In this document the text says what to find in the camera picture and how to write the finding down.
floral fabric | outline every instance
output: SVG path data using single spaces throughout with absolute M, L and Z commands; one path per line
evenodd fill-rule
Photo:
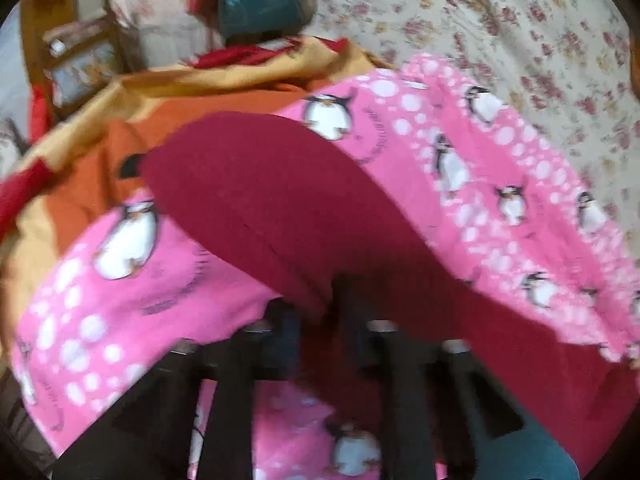
M 640 106 L 611 0 L 318 0 L 306 32 L 447 58 L 565 154 L 640 262 Z

penguin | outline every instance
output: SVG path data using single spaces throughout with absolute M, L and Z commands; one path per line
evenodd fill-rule
M 472 115 L 483 123 L 492 123 L 502 108 L 503 102 L 486 88 L 471 86 L 465 92 L 466 105 Z
M 120 221 L 95 252 L 95 270 L 106 280 L 134 275 L 151 256 L 157 233 L 153 201 L 123 204 Z
M 500 189 L 495 188 L 495 192 L 500 197 L 498 199 L 498 209 L 506 218 L 510 226 L 518 226 L 526 219 L 527 202 L 522 193 L 524 186 L 506 186 Z
M 640 290 L 634 291 L 634 298 L 631 302 L 631 316 L 640 320 Z
M 527 299 L 532 304 L 540 308 L 549 308 L 558 286 L 549 281 L 544 272 L 534 272 L 525 276 L 522 288 L 527 292 Z
M 598 299 L 598 289 L 597 288 L 581 288 L 580 292 L 583 293 L 589 301 L 589 306 L 593 308 L 596 306 L 596 301 Z
M 607 215 L 588 191 L 578 195 L 578 225 L 588 233 L 598 231 L 607 221 Z
M 614 352 L 607 343 L 600 343 L 598 345 L 598 351 L 600 352 L 600 355 L 610 363 L 617 363 L 622 357 L 617 352 Z
M 22 359 L 22 369 L 17 373 L 16 379 L 20 383 L 22 398 L 31 406 L 36 405 L 36 389 L 29 373 L 29 361 L 31 359 L 31 345 L 18 340 L 18 351 Z
M 469 170 L 443 134 L 436 138 L 435 170 L 444 183 L 445 190 L 453 197 L 467 182 Z
M 331 94 L 318 94 L 306 97 L 308 104 L 302 115 L 302 123 L 326 140 L 341 140 L 351 133 L 353 120 L 349 102 L 355 97 L 336 97 Z
M 327 473 L 359 476 L 380 466 L 381 452 L 378 440 L 368 431 L 356 430 L 353 424 L 325 423 L 334 438 L 331 465 Z

blue bag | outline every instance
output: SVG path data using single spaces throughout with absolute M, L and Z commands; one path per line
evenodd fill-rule
M 299 0 L 221 0 L 218 16 L 225 38 L 299 27 L 305 22 Z

floral bedsheet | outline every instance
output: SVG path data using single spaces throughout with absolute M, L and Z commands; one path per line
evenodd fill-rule
M 640 264 L 640 104 L 611 0 L 318 0 L 306 33 L 449 59 L 564 152 Z

